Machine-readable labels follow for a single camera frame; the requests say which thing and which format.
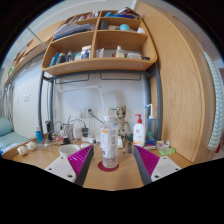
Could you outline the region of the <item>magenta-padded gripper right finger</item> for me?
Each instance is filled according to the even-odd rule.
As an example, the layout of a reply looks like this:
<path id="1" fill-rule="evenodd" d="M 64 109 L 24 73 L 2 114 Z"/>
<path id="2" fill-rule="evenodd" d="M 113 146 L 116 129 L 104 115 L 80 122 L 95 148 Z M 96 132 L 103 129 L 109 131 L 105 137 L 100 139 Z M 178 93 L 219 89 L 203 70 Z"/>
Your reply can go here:
<path id="1" fill-rule="evenodd" d="M 136 159 L 144 185 L 150 184 L 180 170 L 180 167 L 169 157 L 159 157 L 139 146 L 134 147 L 133 155 Z"/>

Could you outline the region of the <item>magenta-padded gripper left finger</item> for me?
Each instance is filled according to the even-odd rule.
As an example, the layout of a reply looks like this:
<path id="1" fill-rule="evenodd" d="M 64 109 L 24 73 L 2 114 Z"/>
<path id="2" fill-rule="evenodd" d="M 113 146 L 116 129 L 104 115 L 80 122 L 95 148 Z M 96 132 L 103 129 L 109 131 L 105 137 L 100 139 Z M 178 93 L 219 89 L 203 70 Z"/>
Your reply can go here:
<path id="1" fill-rule="evenodd" d="M 93 146 L 87 146 L 68 157 L 59 156 L 46 168 L 46 171 L 82 186 L 93 155 Z"/>

